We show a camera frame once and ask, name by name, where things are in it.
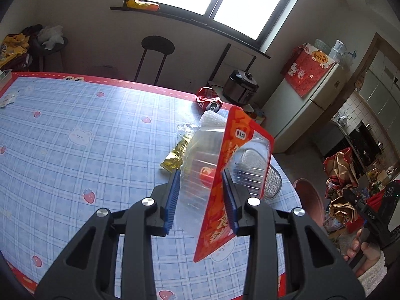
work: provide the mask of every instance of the white tile wall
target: white tile wall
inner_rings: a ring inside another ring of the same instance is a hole
[[[371,134],[375,138],[375,141],[379,141],[383,144],[384,152],[382,153],[382,158],[386,165],[390,166],[397,162],[395,151],[386,139],[385,134],[383,134],[375,117],[361,102],[361,98],[362,97],[354,91],[339,110],[341,114],[345,114],[347,117],[347,126],[344,127],[344,130],[347,134],[350,134],[361,121],[364,125],[371,125]]]

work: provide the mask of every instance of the red soda can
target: red soda can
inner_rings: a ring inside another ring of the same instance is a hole
[[[196,93],[196,100],[203,111],[218,112],[223,105],[215,90],[210,87],[200,88]]]

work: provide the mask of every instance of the metal mesh strainer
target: metal mesh strainer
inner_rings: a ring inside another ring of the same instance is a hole
[[[282,177],[279,172],[271,165],[269,165],[269,170],[267,174],[267,179],[265,182],[264,189],[264,199],[272,200],[282,188]]]

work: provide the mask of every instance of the pink bowl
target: pink bowl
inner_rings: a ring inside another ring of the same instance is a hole
[[[305,178],[300,178],[293,183],[293,187],[300,198],[301,206],[305,212],[307,212],[317,225],[322,227],[324,224],[325,209],[323,200],[313,184]]]

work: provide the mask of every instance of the blue gripper pad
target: blue gripper pad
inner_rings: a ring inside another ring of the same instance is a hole
[[[238,209],[235,202],[235,198],[231,191],[231,187],[229,185],[229,179],[225,171],[222,171],[222,186],[223,186],[223,202],[225,203],[225,211],[229,222],[229,226],[232,229],[233,233],[237,234],[239,230]]]
[[[164,230],[166,234],[169,234],[175,216],[175,209],[177,208],[177,201],[179,196],[179,189],[181,188],[181,171],[175,170],[169,177],[167,184],[167,202],[163,211]]]

